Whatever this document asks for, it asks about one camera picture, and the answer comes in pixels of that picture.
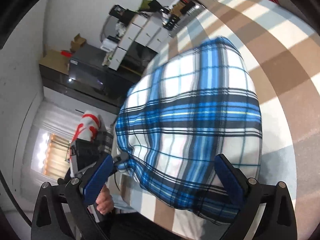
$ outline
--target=folded garment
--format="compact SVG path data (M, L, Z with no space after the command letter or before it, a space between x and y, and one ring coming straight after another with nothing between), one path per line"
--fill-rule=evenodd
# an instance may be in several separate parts
M129 92L116 123L119 166L140 186L177 209L217 225L238 212L214 170L223 153L257 178L261 114L254 85L236 47L208 40L153 66Z

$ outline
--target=black pants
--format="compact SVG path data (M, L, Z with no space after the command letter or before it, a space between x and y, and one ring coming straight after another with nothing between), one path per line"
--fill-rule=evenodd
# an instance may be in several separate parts
M110 240L179 240L180 236L158 226L139 213L117 214L100 222Z

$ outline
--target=bright light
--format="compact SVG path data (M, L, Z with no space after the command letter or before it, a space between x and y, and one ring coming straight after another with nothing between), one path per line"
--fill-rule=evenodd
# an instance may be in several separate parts
M45 159L45 154L44 153L38 153L37 154L37 157L38 157L38 159L40 160L40 161L44 161L44 159Z
M49 134L45 133L43 136L42 136L42 139L45 140L45 141L48 141L49 140Z
M45 151L47 149L47 144L45 142L40 143L39 147L41 151Z

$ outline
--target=white label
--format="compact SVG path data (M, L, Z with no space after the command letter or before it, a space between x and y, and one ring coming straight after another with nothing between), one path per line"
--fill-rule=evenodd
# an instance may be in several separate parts
M75 64L75 65L78 65L78 62L75 61L75 60L73 60L73 59L70 60L70 63Z

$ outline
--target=metal screw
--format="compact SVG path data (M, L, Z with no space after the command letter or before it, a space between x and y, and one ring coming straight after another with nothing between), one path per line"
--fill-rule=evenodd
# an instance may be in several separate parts
M71 184L72 185L75 185L75 184L77 184L79 182L79 179L78 178L73 178L72 180L71 180Z
M257 184L257 181L256 181L256 179L254 179L254 178L248 179L248 182L249 182L250 184L252 184L252 185Z
M41 187L46 188L46 187L48 187L48 186L49 186L49 182L45 182L45 183L42 184Z
M284 182L279 182L279 186L281 187L281 188L285 188L285 183Z

